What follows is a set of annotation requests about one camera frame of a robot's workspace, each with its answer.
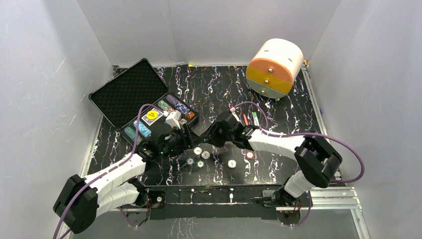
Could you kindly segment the yellow big blind button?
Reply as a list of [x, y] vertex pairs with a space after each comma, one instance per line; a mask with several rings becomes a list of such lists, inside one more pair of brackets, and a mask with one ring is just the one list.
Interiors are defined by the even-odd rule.
[[156, 119], [158, 116], [159, 116], [158, 112], [157, 112], [157, 111], [154, 111], [154, 110], [149, 111], [149, 112], [147, 113], [147, 115], [146, 115], [146, 117], [147, 117], [149, 120], [154, 120], [154, 119]]

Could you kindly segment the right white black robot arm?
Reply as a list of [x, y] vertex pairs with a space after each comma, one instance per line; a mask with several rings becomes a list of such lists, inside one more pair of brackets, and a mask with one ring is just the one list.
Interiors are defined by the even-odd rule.
[[263, 195], [266, 207], [293, 206], [303, 193], [315, 187], [328, 187], [342, 162], [340, 154], [321, 134], [270, 133], [256, 125], [243, 125], [231, 112], [221, 113], [200, 137], [204, 143], [216, 147], [231, 142], [241, 149], [266, 151], [297, 162], [299, 171], [278, 192]]

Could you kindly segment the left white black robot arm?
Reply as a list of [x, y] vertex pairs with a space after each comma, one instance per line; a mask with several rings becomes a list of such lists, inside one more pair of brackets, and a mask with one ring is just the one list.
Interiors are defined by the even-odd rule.
[[135, 140], [134, 149], [123, 159], [85, 177], [71, 176], [53, 207], [60, 218], [53, 237], [57, 238], [62, 224], [79, 234], [112, 209], [124, 205], [150, 207], [153, 201], [149, 189], [137, 179], [146, 171], [148, 162], [157, 157], [177, 156], [205, 141], [204, 135], [195, 134], [187, 124], [176, 128], [159, 123], [147, 139]]

